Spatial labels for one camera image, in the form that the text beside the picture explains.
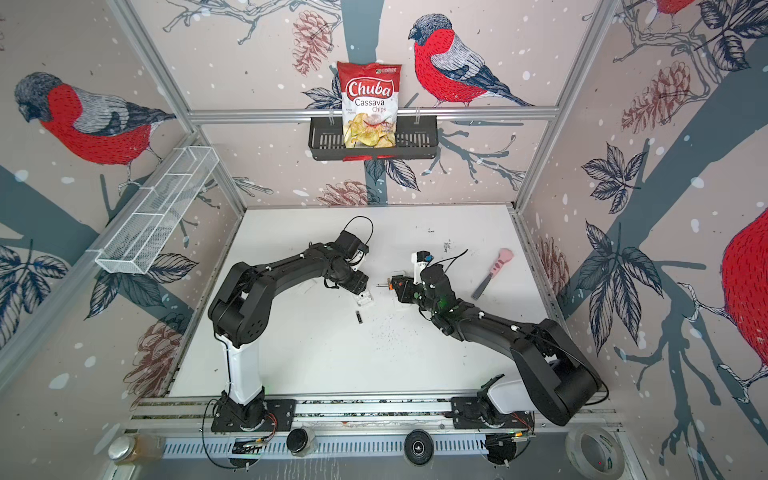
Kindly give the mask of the orange black screwdriver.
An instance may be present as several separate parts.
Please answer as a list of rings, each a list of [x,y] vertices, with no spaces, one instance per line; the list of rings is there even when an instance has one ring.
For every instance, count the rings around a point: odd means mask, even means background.
[[[390,279],[387,279],[385,282],[379,282],[376,284],[377,288],[387,288],[388,290],[393,290],[393,283]]]

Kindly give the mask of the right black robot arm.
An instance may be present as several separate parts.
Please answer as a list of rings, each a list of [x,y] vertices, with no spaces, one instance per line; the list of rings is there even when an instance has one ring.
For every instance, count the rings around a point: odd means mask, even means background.
[[[426,267],[419,279],[395,275],[389,289],[399,302],[417,306],[445,336],[513,360],[535,409],[558,426],[566,425],[604,385],[557,322],[519,322],[490,314],[458,298],[439,264]]]

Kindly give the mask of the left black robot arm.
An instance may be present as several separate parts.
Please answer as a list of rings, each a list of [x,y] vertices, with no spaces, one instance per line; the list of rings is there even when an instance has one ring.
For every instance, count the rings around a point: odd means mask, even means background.
[[[258,367],[258,339],[265,332],[276,296],[321,278],[329,289],[355,296],[367,290],[368,276],[358,265],[368,245],[347,230],[328,243],[311,243],[302,252],[266,264],[238,262],[227,273],[208,308],[214,338],[222,343],[228,383],[215,403],[212,431],[256,431],[275,414],[269,410]]]

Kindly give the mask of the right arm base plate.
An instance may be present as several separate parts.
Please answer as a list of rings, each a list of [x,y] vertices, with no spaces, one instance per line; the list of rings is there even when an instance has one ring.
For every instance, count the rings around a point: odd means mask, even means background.
[[[515,411],[504,414],[479,397],[452,397],[450,412],[453,427],[457,430],[472,429],[522,429],[527,431],[535,423],[532,411]]]

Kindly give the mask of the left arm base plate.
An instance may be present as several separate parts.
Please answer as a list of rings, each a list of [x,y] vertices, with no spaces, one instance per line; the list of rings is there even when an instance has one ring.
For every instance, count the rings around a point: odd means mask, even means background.
[[[254,399],[247,405],[235,403],[224,395],[211,414],[214,433],[288,432],[297,402],[294,399]]]

